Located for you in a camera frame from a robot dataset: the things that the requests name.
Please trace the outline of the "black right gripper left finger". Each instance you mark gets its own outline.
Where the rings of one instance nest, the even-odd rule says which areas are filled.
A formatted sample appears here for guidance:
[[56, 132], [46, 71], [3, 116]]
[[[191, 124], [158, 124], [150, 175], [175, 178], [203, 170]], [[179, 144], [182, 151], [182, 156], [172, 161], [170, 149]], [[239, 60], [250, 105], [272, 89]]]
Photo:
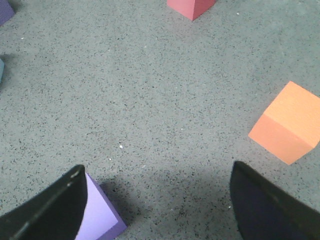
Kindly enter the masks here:
[[48, 188], [0, 218], [2, 240], [74, 240], [88, 200], [85, 167], [74, 166]]

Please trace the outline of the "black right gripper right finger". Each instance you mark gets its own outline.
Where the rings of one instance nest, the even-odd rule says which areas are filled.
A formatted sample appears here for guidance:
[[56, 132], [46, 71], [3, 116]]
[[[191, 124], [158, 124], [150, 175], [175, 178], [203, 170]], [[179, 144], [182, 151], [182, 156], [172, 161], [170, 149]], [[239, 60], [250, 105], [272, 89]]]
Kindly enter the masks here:
[[230, 197], [245, 240], [318, 240], [320, 214], [268, 181], [242, 161], [235, 161]]

